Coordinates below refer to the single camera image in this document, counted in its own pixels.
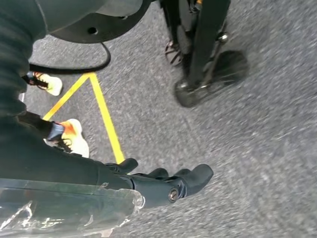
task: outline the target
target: clear plastic bag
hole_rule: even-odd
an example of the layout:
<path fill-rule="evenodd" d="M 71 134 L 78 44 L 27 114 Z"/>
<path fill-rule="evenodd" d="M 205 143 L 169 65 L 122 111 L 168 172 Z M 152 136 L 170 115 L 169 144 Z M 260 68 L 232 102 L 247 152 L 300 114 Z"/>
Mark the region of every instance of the clear plastic bag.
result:
<path fill-rule="evenodd" d="M 127 222 L 144 202 L 139 192 L 106 184 L 0 179 L 0 237 L 107 237 L 106 231 Z"/>

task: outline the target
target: black cable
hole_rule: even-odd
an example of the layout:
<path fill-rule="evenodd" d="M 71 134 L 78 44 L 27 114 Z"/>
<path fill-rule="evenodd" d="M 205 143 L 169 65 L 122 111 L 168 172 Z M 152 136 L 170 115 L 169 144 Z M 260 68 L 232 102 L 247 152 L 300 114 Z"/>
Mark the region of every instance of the black cable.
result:
<path fill-rule="evenodd" d="M 54 67 L 48 67 L 48 66 L 30 63 L 29 69 L 32 72 L 51 73 L 51 74 L 82 74 L 82 73 L 100 71 L 100 70 L 106 68 L 111 61 L 110 51 L 106 46 L 105 46 L 105 44 L 103 43 L 100 43 L 100 44 L 106 51 L 106 53 L 107 54 L 107 57 L 103 63 L 97 65 L 97 66 L 88 67 L 88 68 L 57 68 L 57 67 L 54 68 Z"/>

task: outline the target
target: shoelace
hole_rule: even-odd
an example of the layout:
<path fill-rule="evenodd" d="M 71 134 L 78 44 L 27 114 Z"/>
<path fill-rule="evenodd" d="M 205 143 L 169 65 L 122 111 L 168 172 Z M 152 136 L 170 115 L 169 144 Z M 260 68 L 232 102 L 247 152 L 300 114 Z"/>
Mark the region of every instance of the shoelace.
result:
<path fill-rule="evenodd" d="M 36 84 L 36 86 L 41 90 L 46 90 L 48 88 L 48 83 L 41 79 L 41 76 L 42 76 L 44 73 L 38 73 L 38 72 L 33 72 L 33 77 L 35 78 L 36 80 L 39 81 L 39 82 L 42 82 L 44 84 L 42 85 L 38 85 Z"/>
<path fill-rule="evenodd" d="M 72 150 L 70 146 L 72 145 L 72 142 L 69 139 L 61 139 L 57 142 L 57 147 L 60 147 L 61 149 L 63 149 L 65 152 L 71 153 Z"/>

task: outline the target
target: yellow tape line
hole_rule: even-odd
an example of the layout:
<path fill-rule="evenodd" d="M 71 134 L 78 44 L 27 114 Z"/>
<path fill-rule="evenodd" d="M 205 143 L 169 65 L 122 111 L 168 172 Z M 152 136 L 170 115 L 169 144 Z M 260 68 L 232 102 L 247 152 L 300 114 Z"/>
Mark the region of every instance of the yellow tape line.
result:
<path fill-rule="evenodd" d="M 108 133 L 108 137 L 115 157 L 116 163 L 120 164 L 123 162 L 125 160 L 125 156 L 121 150 L 119 140 L 115 133 L 115 127 L 111 120 L 110 114 L 106 104 L 105 99 L 103 98 L 103 94 L 101 91 L 100 85 L 99 85 L 97 75 L 95 73 L 92 73 L 89 76 L 89 78 L 91 82 L 94 95 L 96 96 L 97 102 L 99 105 L 99 109 L 100 109 L 101 117 L 103 118 L 106 130 Z"/>
<path fill-rule="evenodd" d="M 60 99 L 57 104 L 52 107 L 48 113 L 43 117 L 43 120 L 50 120 L 53 115 L 54 115 L 57 111 L 60 110 L 63 105 L 64 105 L 67 100 L 69 100 L 71 96 L 72 96 L 75 92 L 76 92 L 78 88 L 83 85 L 89 75 L 84 74 L 83 76 L 78 78 L 75 83 L 74 83 L 69 91 L 65 93 L 61 99 Z"/>
<path fill-rule="evenodd" d="M 110 144 L 112 148 L 113 154 L 115 155 L 115 162 L 120 164 L 125 160 L 125 156 L 121 150 L 119 140 L 118 139 L 117 134 L 115 133 L 115 127 L 110 117 L 110 114 L 106 104 L 106 101 L 103 97 L 103 92 L 101 91 L 100 85 L 97 78 L 95 73 L 87 73 L 84 74 L 75 83 L 74 83 L 69 91 L 65 93 L 61 99 L 60 99 L 57 104 L 51 108 L 49 112 L 43 117 L 43 120 L 50 120 L 53 115 L 57 111 L 61 108 L 78 88 L 83 85 L 87 79 L 90 78 L 91 82 L 94 93 L 98 103 L 99 109 L 100 110 L 101 117 L 103 118 L 103 124 L 105 125 L 106 131 L 108 134 L 108 137 L 110 141 Z"/>

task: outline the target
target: white sneaker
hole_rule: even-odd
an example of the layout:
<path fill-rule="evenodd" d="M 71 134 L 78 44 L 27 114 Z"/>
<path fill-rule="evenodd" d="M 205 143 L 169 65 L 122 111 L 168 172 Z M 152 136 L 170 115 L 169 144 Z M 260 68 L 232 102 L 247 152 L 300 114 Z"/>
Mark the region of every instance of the white sneaker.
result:
<path fill-rule="evenodd" d="M 82 137 L 82 128 L 78 120 L 69 119 L 60 124 L 65 128 L 64 133 L 62 134 L 62 142 L 69 148 L 70 153 L 89 158 L 89 146 Z"/>
<path fill-rule="evenodd" d="M 38 72 L 34 72 L 33 75 L 39 81 L 47 83 L 47 87 L 38 86 L 38 88 L 45 90 L 49 94 L 58 96 L 63 89 L 63 82 L 60 80 L 60 78 L 51 77 L 48 74 Z"/>

